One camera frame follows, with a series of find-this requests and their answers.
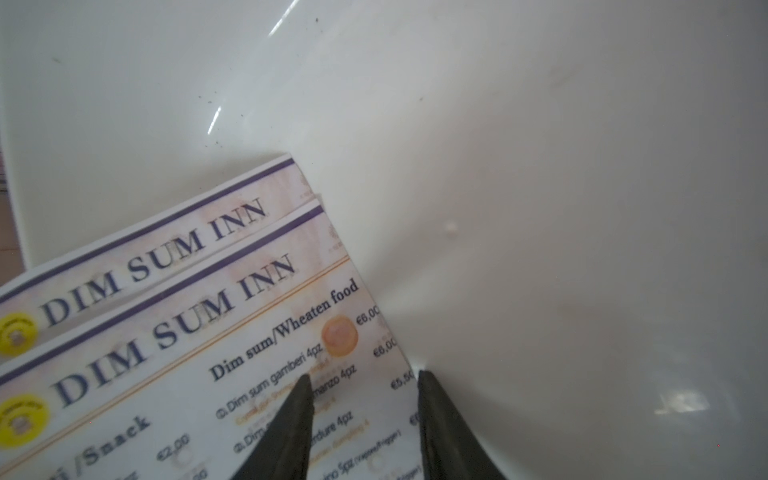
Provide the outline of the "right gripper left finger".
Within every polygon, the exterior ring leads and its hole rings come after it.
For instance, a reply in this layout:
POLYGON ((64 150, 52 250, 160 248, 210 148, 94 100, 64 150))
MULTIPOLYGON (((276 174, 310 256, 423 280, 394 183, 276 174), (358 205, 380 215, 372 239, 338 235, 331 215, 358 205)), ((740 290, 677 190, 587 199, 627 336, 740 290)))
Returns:
POLYGON ((233 480, 304 480, 315 414, 311 379, 302 375, 233 480))

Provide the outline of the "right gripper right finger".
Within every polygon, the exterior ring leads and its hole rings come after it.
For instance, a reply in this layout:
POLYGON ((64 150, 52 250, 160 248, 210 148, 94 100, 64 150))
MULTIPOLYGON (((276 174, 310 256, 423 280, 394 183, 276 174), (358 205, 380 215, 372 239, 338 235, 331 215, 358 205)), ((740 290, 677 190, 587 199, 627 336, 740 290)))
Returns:
POLYGON ((437 377, 427 370, 418 375, 417 406, 425 479, 505 479, 437 377))

